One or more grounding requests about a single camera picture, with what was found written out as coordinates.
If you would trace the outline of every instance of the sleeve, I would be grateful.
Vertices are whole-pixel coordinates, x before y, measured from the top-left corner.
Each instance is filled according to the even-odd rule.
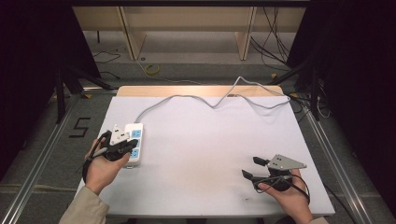
[[[102,202],[95,193],[83,187],[64,212],[60,223],[105,224],[108,208],[109,206]]]
[[[328,224],[328,222],[324,217],[320,217],[310,221],[309,224]]]

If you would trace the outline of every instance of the power strip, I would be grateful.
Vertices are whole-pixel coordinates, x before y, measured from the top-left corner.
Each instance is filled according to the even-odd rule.
[[[142,158],[142,139],[143,139],[143,124],[132,123],[125,125],[125,133],[129,136],[128,142],[136,139],[137,145],[132,149],[129,161],[124,165],[124,168],[133,168],[140,164]]]

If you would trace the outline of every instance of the hand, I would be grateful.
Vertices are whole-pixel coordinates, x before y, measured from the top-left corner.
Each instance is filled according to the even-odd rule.
[[[291,170],[291,174],[301,177],[298,169]],[[293,184],[305,190],[305,184],[300,178],[294,176]],[[280,206],[282,206],[283,210],[291,216],[297,224],[306,224],[314,219],[308,207],[308,200],[297,189],[289,188],[285,191],[278,191],[264,183],[260,183],[259,188],[273,196],[279,202]]]
[[[85,155],[85,159],[87,159],[87,157],[90,155],[90,152],[96,141],[97,139],[93,140],[92,147]],[[102,140],[96,150],[101,148],[101,145],[104,141],[105,139]],[[99,195],[102,189],[113,182],[119,170],[126,162],[128,162],[130,155],[131,153],[126,153],[121,159],[117,161],[108,161],[103,156],[93,159],[90,167],[88,168],[85,187],[90,189],[96,195]]]

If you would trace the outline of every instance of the white tabletop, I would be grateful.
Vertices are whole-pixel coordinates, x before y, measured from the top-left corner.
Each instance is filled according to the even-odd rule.
[[[163,97],[114,97],[100,133],[133,123]],[[214,104],[219,97],[206,97]],[[262,105],[286,97],[249,97]],[[253,163],[281,154],[307,165],[301,170],[314,215],[334,210],[289,104],[272,110],[228,97],[218,109],[191,98],[174,98],[151,110],[144,124],[142,162],[122,169],[100,197],[110,215],[128,217],[265,217],[283,214],[269,195],[259,194],[241,170],[269,175]]]

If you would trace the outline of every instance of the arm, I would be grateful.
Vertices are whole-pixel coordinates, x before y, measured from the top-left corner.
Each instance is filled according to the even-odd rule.
[[[60,223],[105,224],[109,207],[98,196],[102,189],[113,182],[119,170],[129,160],[130,155],[127,153],[117,161],[108,161],[102,156],[95,158],[88,169],[85,187],[78,192],[76,198],[64,212]]]
[[[300,171],[297,169],[291,170],[291,174],[301,176]],[[293,184],[300,189],[305,189],[304,182],[298,177],[293,177]],[[324,218],[314,220],[311,210],[308,207],[308,201],[297,189],[289,188],[285,191],[277,191],[264,183],[260,183],[259,188],[273,196],[279,202],[283,210],[291,216],[297,224],[327,223]]]

